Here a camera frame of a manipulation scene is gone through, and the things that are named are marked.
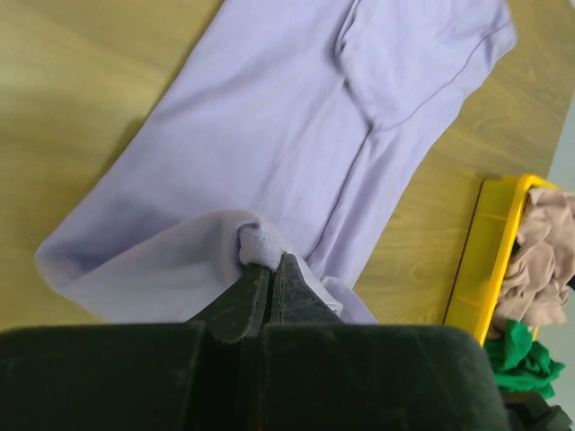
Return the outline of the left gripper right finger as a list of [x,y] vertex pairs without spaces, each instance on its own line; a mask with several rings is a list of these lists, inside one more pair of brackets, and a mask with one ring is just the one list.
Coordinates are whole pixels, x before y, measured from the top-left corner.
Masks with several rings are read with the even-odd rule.
[[296,257],[284,253],[268,290],[267,323],[342,323],[305,282]]

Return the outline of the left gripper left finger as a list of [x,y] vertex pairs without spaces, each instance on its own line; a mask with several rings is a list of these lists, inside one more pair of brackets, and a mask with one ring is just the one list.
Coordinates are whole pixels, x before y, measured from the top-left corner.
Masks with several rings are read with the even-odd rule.
[[189,322],[201,322],[213,336],[226,343],[257,335],[266,321],[272,272],[250,264],[216,300]]

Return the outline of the lavender t-shirt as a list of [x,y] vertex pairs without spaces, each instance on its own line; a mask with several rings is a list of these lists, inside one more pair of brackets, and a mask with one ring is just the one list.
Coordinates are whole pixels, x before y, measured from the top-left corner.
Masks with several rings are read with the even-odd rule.
[[186,321],[296,257],[345,322],[428,150],[515,45],[503,1],[226,1],[142,128],[38,248],[112,322]]

